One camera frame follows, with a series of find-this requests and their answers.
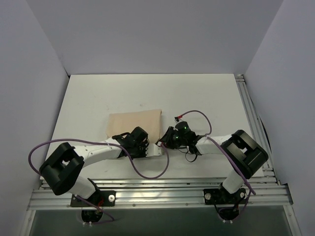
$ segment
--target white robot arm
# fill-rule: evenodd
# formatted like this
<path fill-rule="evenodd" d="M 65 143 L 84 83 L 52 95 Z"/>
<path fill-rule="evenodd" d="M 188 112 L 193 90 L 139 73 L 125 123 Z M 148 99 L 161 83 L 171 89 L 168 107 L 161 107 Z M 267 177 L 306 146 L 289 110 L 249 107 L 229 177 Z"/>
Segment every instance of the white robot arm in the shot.
<path fill-rule="evenodd" d="M 96 192 L 95 185 L 80 176 L 81 169 L 93 163 L 126 156 L 123 147 L 132 158 L 161 156 L 161 148 L 149 144 L 148 134 L 136 127 L 131 133 L 113 136 L 104 145 L 71 146 L 60 144 L 39 171 L 56 195 L 70 192 L 88 199 Z"/>

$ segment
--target metal frame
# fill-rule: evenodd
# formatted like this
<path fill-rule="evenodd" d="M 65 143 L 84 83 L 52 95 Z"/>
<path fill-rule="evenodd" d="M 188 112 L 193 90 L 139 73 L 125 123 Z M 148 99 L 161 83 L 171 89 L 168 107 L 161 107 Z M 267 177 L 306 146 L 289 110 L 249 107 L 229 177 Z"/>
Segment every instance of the metal frame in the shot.
<path fill-rule="evenodd" d="M 244 77 L 235 77 L 244 109 L 251 127 L 253 138 L 267 151 L 270 159 L 263 166 L 264 177 L 249 180 L 257 195 L 251 195 L 249 206 L 283 206 L 293 236 L 301 235 L 292 208 L 292 199 L 287 186 L 276 179 L 264 129 L 248 94 Z M 178 208 L 213 207 L 204 204 L 203 189 L 216 188 L 224 178 L 193 179 L 128 179 L 94 180 L 101 189 L 115 190 L 116 202 L 111 209 L 129 208 Z M 34 190 L 30 199 L 27 216 L 21 230 L 22 236 L 29 235 L 36 210 L 77 210 L 70 207 L 71 194 L 55 196 L 48 184 L 43 181 L 40 190 Z"/>

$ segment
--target black cable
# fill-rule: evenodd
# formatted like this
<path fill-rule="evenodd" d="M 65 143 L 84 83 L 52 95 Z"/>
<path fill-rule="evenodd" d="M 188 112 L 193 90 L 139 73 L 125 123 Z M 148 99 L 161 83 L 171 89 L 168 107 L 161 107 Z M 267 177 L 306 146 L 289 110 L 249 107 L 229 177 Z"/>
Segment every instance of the black cable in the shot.
<path fill-rule="evenodd" d="M 188 151 L 187 152 L 184 152 L 184 151 L 180 151 L 181 153 L 183 153 L 183 154 L 189 154 L 189 155 L 193 155 L 192 153 L 188 153 Z"/>
<path fill-rule="evenodd" d="M 189 161 L 189 160 L 187 159 L 186 155 L 187 155 L 187 153 L 185 154 L 185 159 L 186 159 L 188 162 L 190 162 L 190 163 L 192 163 L 192 162 L 194 162 L 195 160 L 197 160 L 197 156 L 198 156 L 198 155 L 196 155 L 195 158 L 194 158 L 192 161 Z"/>
<path fill-rule="evenodd" d="M 179 150 L 179 149 L 177 149 L 177 150 L 180 151 L 181 153 L 184 153 L 184 154 L 185 154 L 185 159 L 186 159 L 188 162 L 190 162 L 190 163 L 194 162 L 194 161 L 197 159 L 197 155 L 196 155 L 195 158 L 194 158 L 192 161 L 189 161 L 189 160 L 187 159 L 187 154 L 188 154 L 188 155 L 195 155 L 195 154 L 193 154 L 193 153 L 188 153 L 188 150 L 187 150 L 187 152 L 183 152 L 183 151 L 181 151 L 181 150 Z"/>

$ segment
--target gray floor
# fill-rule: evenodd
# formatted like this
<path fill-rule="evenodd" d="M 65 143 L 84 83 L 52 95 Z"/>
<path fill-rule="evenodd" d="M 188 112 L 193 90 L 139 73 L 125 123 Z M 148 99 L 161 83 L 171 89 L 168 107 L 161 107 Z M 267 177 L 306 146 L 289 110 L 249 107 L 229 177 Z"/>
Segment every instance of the gray floor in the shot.
<path fill-rule="evenodd" d="M 290 236 L 282 206 L 250 206 L 233 224 L 222 223 L 213 208 L 133 209 L 110 211 L 114 223 L 82 226 L 77 211 L 37 211 L 31 236 L 192 235 Z"/>

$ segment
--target beige cloth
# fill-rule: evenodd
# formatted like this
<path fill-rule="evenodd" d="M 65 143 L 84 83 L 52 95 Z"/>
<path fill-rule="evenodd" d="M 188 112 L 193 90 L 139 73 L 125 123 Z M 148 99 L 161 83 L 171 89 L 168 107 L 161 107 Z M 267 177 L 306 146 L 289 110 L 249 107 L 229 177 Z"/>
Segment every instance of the beige cloth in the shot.
<path fill-rule="evenodd" d="M 162 110 L 110 114 L 106 134 L 108 137 L 131 131 L 140 126 L 149 135 L 151 144 L 160 138 Z"/>

